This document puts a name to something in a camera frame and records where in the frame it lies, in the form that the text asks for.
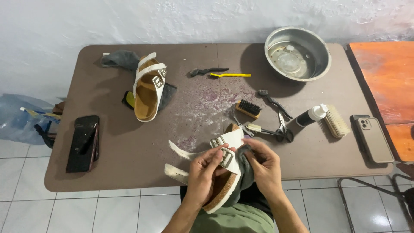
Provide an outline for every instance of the table surface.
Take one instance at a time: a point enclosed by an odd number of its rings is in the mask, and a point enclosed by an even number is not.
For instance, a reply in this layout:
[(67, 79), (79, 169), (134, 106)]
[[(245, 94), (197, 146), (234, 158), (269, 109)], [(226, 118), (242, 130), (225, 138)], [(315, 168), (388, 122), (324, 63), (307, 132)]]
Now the table surface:
[(397, 156), (414, 161), (414, 42), (350, 43), (357, 77)]
[[(309, 83), (292, 82), (279, 76), (267, 63), (263, 44), (167, 44), (94, 45), (78, 56), (67, 96), (65, 110), (45, 175), (45, 186), (53, 192), (129, 189), (180, 185), (164, 174), (169, 163), (188, 170), (188, 161), (168, 146), (198, 152), (209, 148), (209, 140), (223, 134), (234, 123), (233, 106), (246, 99), (263, 108), (255, 124), (276, 130), (279, 121), (275, 108), (255, 96), (268, 89), (292, 116), (312, 106), (333, 104), (350, 125), (349, 116), (371, 114), (343, 47), (328, 44), (332, 55), (329, 72)], [(166, 109), (147, 123), (139, 122), (121, 99), (131, 90), (135, 75), (122, 68), (102, 68), (102, 53), (119, 49), (139, 56), (157, 52), (167, 67), (166, 82), (178, 91)], [(251, 73), (250, 78), (208, 76), (190, 78), (194, 68), (229, 67), (228, 73)], [(100, 117), (100, 157), (89, 173), (65, 173), (77, 117)], [(241, 123), (252, 118), (235, 112)], [(273, 136), (256, 134), (280, 156), (282, 179), (314, 179), (385, 175), (392, 164), (373, 164), (358, 149), (353, 133), (334, 138), (324, 121), (301, 128), (286, 123), (295, 134), (292, 143), (279, 143)]]

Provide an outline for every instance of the white sandal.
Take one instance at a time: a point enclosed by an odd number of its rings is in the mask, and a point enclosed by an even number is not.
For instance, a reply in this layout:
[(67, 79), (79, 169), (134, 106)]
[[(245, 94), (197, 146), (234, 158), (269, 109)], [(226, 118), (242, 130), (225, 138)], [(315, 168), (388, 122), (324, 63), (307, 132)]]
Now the white sandal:
[[(212, 148), (217, 147), (219, 145), (228, 143), (229, 147), (239, 148), (243, 145), (243, 130), (239, 127), (239, 129), (234, 130), (229, 133), (225, 133), (218, 138), (214, 138), (210, 141), (210, 145)], [(193, 160), (203, 152), (199, 153), (190, 153), (178, 148), (174, 143), (168, 141), (170, 144), (170, 148), (176, 152), (179, 156), (187, 159)], [(241, 177), (241, 171), (239, 167), (239, 161), (235, 156), (234, 152), (227, 149), (221, 148), (223, 151), (223, 159), (220, 162), (220, 165), (226, 168), (229, 172), (220, 175), (215, 178), (214, 185), (213, 185), (213, 196), (210, 200), (203, 206), (203, 209), (208, 213), (211, 214), (218, 210), (220, 207), (226, 203), (229, 199), (230, 195), (235, 190), (237, 183)], [(177, 180), (181, 183), (188, 184), (188, 172), (180, 170), (170, 164), (165, 164), (164, 173)]]
[(134, 112), (137, 119), (142, 122), (155, 118), (164, 89), (166, 66), (159, 63), (155, 57), (156, 53), (141, 57), (132, 88), (135, 99)]

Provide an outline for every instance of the yellow toothbrush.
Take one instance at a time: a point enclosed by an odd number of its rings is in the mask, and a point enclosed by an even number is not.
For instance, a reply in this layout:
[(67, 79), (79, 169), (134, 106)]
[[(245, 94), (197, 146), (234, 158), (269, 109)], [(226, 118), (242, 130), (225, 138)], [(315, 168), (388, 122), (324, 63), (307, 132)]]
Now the yellow toothbrush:
[(218, 75), (218, 74), (213, 74), (213, 73), (210, 73), (210, 75), (215, 76), (217, 78), (221, 78), (224, 76), (227, 76), (227, 77), (250, 77), (252, 76), (252, 74), (220, 74)]

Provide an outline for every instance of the person's right hand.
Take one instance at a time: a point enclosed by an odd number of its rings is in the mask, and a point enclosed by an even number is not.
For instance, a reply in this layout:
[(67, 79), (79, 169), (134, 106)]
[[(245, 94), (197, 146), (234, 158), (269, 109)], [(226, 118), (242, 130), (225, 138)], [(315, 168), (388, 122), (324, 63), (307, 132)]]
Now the person's right hand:
[(251, 152), (245, 153), (253, 168), (260, 192), (266, 198), (270, 198), (278, 192), (283, 192), (279, 156), (261, 141), (246, 138), (243, 139), (243, 142), (249, 144), (256, 155)]

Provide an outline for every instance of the person's left hand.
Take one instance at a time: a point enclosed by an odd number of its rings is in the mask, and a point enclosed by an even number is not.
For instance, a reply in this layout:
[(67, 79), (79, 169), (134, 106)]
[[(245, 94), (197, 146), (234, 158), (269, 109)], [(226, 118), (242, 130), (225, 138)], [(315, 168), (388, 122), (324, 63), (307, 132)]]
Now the person's left hand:
[(226, 143), (209, 149), (191, 161), (187, 193), (183, 202), (190, 202), (201, 208), (210, 199), (213, 194), (214, 178), (227, 171), (219, 166), (219, 163), (223, 157), (223, 151), (220, 148), (228, 146), (229, 144)]

